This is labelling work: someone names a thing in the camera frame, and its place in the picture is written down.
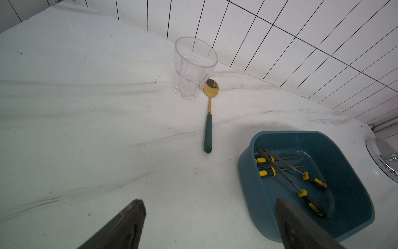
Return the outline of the teal storage box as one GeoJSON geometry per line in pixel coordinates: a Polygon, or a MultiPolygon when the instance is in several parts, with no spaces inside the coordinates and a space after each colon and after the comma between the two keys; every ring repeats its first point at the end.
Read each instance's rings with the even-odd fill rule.
{"type": "Polygon", "coordinates": [[[259,132],[242,152],[238,171],[250,217],[258,231],[271,241],[282,240],[275,216],[278,198],[291,201],[337,241],[349,238],[374,221],[375,211],[367,190],[339,147],[323,133],[259,132]],[[294,167],[304,165],[298,170],[325,182],[328,190],[321,191],[295,171],[285,171],[326,209],[327,217],[314,213],[277,170],[274,177],[261,177],[258,168],[271,165],[257,148],[274,153],[294,167]]]}

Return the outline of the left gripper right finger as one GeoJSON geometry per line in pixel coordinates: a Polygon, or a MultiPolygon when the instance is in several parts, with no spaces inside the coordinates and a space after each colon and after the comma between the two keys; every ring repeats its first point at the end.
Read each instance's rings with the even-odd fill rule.
{"type": "Polygon", "coordinates": [[[275,216],[286,249],[343,248],[330,234],[287,199],[277,199],[275,216]]]}

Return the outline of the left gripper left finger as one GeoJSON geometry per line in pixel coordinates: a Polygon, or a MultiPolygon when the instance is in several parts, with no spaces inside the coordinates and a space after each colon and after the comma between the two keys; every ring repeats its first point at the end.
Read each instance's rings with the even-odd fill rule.
{"type": "Polygon", "coordinates": [[[80,246],[81,249],[137,249],[142,235],[146,209],[135,199],[111,221],[80,246]]]}

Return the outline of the chrome cup holder stand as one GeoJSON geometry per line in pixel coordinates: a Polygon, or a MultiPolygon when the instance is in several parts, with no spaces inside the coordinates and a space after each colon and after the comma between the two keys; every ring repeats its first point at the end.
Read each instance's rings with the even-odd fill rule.
{"type": "Polygon", "coordinates": [[[366,141],[366,147],[379,168],[394,182],[398,182],[398,151],[379,138],[366,141]]]}

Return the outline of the clear plastic cup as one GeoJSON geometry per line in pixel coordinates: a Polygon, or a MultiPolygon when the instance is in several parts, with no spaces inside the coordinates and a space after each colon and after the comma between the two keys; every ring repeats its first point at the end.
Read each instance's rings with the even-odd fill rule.
{"type": "Polygon", "coordinates": [[[183,36],[174,45],[174,90],[186,99],[194,99],[203,89],[216,65],[218,55],[201,39],[183,36]]]}

